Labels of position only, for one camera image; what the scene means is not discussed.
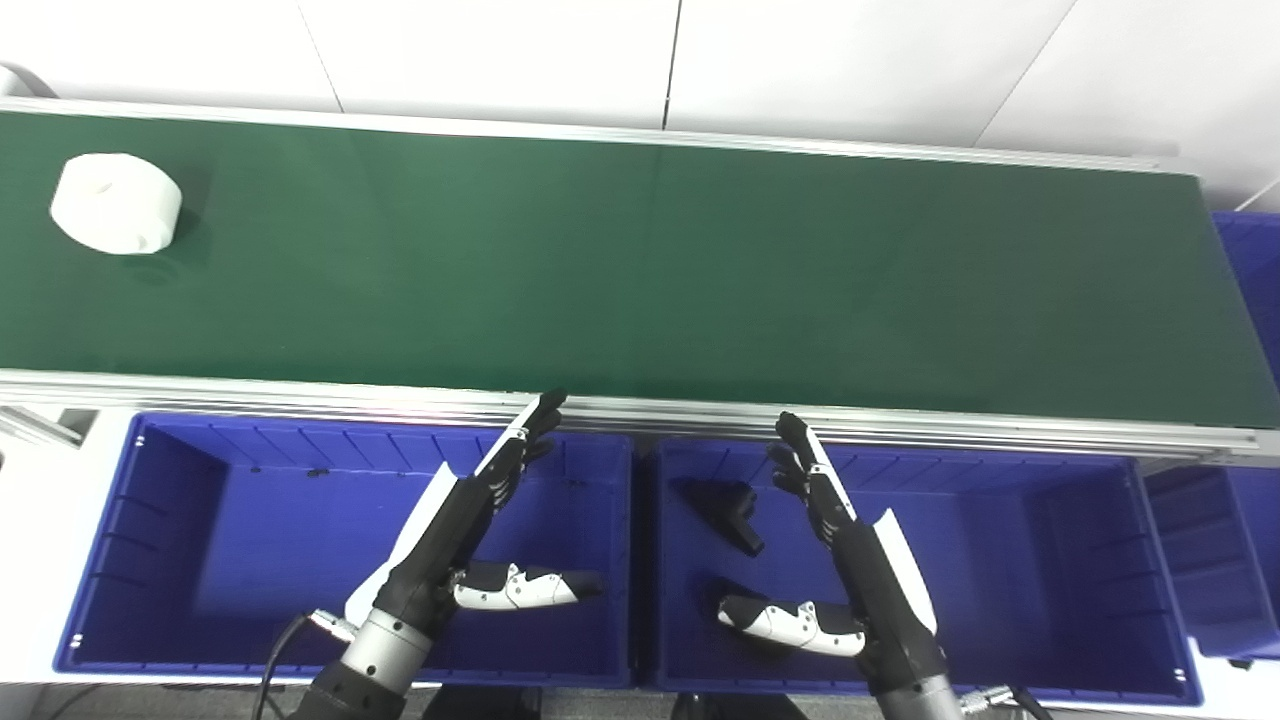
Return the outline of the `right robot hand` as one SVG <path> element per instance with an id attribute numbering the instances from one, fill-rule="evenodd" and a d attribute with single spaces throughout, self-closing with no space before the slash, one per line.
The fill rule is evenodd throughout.
<path id="1" fill-rule="evenodd" d="M 768 448 L 774 484 L 800 498 L 847 602 L 783 602 L 727 594 L 717 619 L 737 633 L 794 650 L 851 659 L 873 696 L 924 692 L 948 666 L 928 589 L 892 511 L 861 519 L 818 434 L 783 411 Z"/>

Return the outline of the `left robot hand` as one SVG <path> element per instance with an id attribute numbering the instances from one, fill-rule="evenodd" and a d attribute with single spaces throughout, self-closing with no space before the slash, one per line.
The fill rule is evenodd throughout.
<path id="1" fill-rule="evenodd" d="M 474 555 L 495 515 L 515 497 L 527 465 L 550 451 L 567 393 L 548 391 L 503 429 L 474 471 L 442 466 L 420 497 L 388 560 L 348 598 L 352 638 L 375 623 L 434 639 L 457 609 L 508 612 L 579 603 L 602 594 L 593 571 L 557 571 Z"/>

